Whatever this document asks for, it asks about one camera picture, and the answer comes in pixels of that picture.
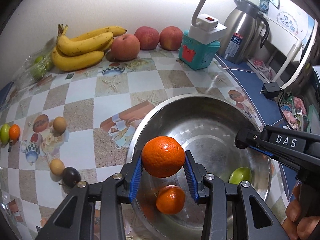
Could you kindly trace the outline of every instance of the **metal screw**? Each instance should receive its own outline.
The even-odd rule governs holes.
[[[250,187],[250,182],[248,182],[247,180],[243,180],[243,181],[241,181],[241,186],[242,187]]]
[[[85,187],[86,185],[87,185],[87,183],[85,181],[80,181],[77,184],[78,187]]]
[[[214,179],[214,175],[211,174],[211,173],[208,173],[205,175],[205,178],[208,179],[208,180],[213,180]]]
[[[114,179],[122,179],[122,174],[121,173],[115,173],[112,176]]]

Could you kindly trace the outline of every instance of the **thermos handle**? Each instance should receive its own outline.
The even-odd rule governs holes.
[[[260,18],[264,24],[266,25],[266,32],[264,33],[264,36],[261,40],[261,43],[260,43],[260,48],[263,47],[263,45],[265,44],[266,40],[268,39],[268,36],[269,36],[269,33],[270,33],[270,26],[269,26],[269,23],[267,22],[267,20],[260,14],[258,14],[258,18]]]

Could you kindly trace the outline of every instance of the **stainless steel bowl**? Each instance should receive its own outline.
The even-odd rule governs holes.
[[[138,126],[127,155],[131,162],[136,149],[152,138],[166,135],[175,138],[184,150],[190,150],[195,161],[208,172],[228,181],[239,167],[252,171],[252,185],[263,200],[270,184],[270,159],[250,148],[238,149],[234,138],[240,128],[258,127],[227,101],[204,95],[173,97],[155,107]],[[176,215],[160,213],[155,207],[156,193],[167,185],[180,186],[186,193],[184,208]],[[204,222],[205,205],[196,205],[190,196],[183,168],[169,178],[150,176],[145,170],[133,209],[143,224],[159,239],[199,240]],[[228,239],[232,238],[232,210],[228,206]]]

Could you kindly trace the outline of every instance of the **blue gripper pad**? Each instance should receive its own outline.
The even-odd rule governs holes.
[[[138,159],[137,165],[135,167],[135,170],[133,172],[132,178],[130,180],[130,191],[129,191],[129,196],[128,196],[130,202],[132,202],[137,196],[142,171],[143,171],[143,164],[142,164],[141,156],[140,156]]]
[[[262,151],[262,150],[258,149],[257,147],[254,147],[254,146],[249,146],[249,147],[252,148],[252,149],[255,149],[255,150],[258,151],[258,152],[263,153],[264,155],[267,155],[267,156],[269,156],[269,157],[273,157],[273,154],[270,153],[270,152]]]
[[[185,163],[183,165],[183,169],[184,169],[184,173],[186,175],[186,179],[188,182],[190,195],[193,198],[193,200],[197,203],[199,201],[199,194],[198,194],[198,190],[197,190],[198,184],[196,181],[196,177],[193,174],[193,170],[191,168],[190,161],[189,161],[187,155],[186,155]]]

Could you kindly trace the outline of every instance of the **thermos label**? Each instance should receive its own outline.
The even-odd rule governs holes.
[[[225,53],[230,57],[234,57],[240,47],[242,40],[243,37],[241,35],[239,35],[238,33],[234,33]]]

